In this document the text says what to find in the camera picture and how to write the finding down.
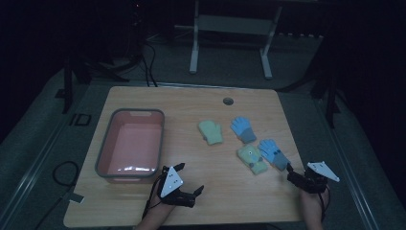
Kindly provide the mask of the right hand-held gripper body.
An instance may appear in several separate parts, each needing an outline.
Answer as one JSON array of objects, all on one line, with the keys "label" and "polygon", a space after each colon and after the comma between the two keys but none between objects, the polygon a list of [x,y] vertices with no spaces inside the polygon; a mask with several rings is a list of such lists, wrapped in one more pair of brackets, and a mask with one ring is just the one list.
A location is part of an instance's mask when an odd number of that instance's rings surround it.
[{"label": "right hand-held gripper body", "polygon": [[326,164],[322,162],[309,162],[304,171],[304,179],[300,188],[310,194],[321,194],[327,188],[329,180],[339,182],[340,177]]}]

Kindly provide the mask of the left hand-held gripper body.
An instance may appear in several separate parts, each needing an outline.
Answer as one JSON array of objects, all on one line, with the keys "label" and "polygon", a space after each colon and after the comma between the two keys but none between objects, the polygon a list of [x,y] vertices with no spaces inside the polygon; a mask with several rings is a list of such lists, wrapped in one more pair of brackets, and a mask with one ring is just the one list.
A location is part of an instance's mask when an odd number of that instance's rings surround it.
[{"label": "left hand-held gripper body", "polygon": [[195,197],[180,190],[184,181],[173,167],[163,167],[157,195],[165,204],[192,208],[195,204]]}]

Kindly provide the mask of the blue glove with dark dots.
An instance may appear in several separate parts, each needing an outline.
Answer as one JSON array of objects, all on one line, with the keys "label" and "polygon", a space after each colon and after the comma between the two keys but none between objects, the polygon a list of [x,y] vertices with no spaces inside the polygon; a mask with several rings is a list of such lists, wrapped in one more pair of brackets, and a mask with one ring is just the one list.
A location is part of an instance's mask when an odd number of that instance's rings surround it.
[{"label": "blue glove with dark dots", "polygon": [[272,139],[261,140],[258,149],[261,156],[280,171],[284,171],[290,163]]}]

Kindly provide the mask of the plain green mitten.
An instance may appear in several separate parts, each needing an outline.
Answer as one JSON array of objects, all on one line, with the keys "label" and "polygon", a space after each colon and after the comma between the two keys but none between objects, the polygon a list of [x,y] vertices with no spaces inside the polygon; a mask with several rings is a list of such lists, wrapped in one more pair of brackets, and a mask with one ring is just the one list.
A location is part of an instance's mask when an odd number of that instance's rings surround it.
[{"label": "plain green mitten", "polygon": [[223,142],[221,125],[212,120],[202,121],[198,129],[209,146]]}]

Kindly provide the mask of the pink basin with grey rim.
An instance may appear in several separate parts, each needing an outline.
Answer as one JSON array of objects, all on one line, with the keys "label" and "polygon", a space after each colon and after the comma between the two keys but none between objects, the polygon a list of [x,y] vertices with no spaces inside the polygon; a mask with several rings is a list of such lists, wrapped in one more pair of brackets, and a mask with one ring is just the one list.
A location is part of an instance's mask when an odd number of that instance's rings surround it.
[{"label": "pink basin with grey rim", "polygon": [[160,166],[164,124],[159,109],[115,110],[95,164],[97,175],[109,183],[151,183]]}]

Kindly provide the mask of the plain blue glove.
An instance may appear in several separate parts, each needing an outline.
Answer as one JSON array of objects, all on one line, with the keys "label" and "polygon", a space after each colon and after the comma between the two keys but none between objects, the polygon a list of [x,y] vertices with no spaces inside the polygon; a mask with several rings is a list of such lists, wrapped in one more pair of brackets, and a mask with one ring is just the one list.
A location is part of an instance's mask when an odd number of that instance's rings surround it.
[{"label": "plain blue glove", "polygon": [[235,133],[237,138],[244,144],[253,143],[257,140],[250,121],[244,117],[236,117],[231,122],[230,128]]}]

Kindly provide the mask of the person's left hand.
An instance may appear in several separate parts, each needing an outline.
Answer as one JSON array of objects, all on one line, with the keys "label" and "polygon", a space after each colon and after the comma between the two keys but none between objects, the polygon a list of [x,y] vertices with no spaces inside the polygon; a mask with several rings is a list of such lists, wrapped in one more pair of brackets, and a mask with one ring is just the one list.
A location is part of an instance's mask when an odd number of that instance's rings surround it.
[{"label": "person's left hand", "polygon": [[163,203],[157,194],[153,194],[147,208],[147,216],[153,219],[167,219],[174,209],[174,205]]}]

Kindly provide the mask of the person's right hand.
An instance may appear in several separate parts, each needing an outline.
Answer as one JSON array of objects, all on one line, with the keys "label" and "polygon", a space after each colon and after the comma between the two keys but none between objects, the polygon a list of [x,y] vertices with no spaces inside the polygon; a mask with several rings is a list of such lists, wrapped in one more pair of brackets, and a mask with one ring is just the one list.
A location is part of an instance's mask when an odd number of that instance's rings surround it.
[{"label": "person's right hand", "polygon": [[325,217],[325,212],[329,205],[330,193],[326,189],[321,194],[310,194],[300,190],[301,210],[303,217],[318,216],[321,220]]}]

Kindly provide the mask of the black stand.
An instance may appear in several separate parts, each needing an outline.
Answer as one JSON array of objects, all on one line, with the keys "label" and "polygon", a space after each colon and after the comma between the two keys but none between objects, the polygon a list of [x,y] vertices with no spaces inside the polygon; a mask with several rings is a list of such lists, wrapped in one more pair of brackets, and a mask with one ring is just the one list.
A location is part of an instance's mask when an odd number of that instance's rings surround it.
[{"label": "black stand", "polygon": [[113,71],[107,69],[85,54],[70,54],[65,58],[63,64],[63,88],[56,92],[56,97],[64,101],[63,114],[66,114],[73,104],[73,75],[76,75],[79,82],[84,84],[88,84],[92,80],[88,74],[85,74],[86,64],[100,71],[113,81],[128,82],[127,79],[116,75]]},{"label": "black stand", "polygon": [[313,72],[316,82],[310,91],[310,95],[313,99],[321,100],[323,97],[327,97],[325,118],[330,128],[335,128],[334,114],[339,112],[335,102],[337,93],[336,70],[335,65],[324,66],[317,64]]}]

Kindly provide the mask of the metal floor rail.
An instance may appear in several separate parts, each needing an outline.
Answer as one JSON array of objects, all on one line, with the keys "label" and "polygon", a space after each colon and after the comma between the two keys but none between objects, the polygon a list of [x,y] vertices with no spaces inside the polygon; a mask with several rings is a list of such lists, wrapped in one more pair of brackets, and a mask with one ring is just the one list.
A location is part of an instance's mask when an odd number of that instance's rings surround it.
[{"label": "metal floor rail", "polygon": [[332,142],[334,152],[338,158],[338,164],[340,165],[343,178],[346,180],[351,197],[364,227],[366,230],[380,230],[375,216],[372,213],[371,206],[365,197],[364,191],[361,188],[358,179],[351,168],[350,161],[348,160],[346,153],[344,152],[344,149],[338,139],[338,135],[335,129],[332,128],[327,122],[327,118],[323,110],[323,101],[314,100],[313,103],[315,104],[319,117],[323,120],[324,127],[327,129],[327,134]]},{"label": "metal floor rail", "polygon": [[0,230],[62,229],[79,176],[72,115],[16,130],[0,147]]}]

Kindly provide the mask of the white metal desk frame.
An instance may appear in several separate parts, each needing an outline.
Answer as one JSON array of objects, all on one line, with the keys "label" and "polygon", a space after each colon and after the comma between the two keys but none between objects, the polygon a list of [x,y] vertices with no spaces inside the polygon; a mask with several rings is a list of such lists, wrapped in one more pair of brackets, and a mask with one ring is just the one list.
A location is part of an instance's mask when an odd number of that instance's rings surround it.
[{"label": "white metal desk frame", "polygon": [[199,62],[199,33],[217,32],[237,35],[262,35],[266,37],[264,44],[259,48],[259,59],[263,76],[266,80],[273,78],[269,50],[277,32],[283,7],[287,4],[312,4],[318,0],[266,0],[274,9],[270,19],[261,19],[248,16],[229,16],[202,13],[200,6],[205,0],[193,1],[192,53],[189,73],[196,74]]}]

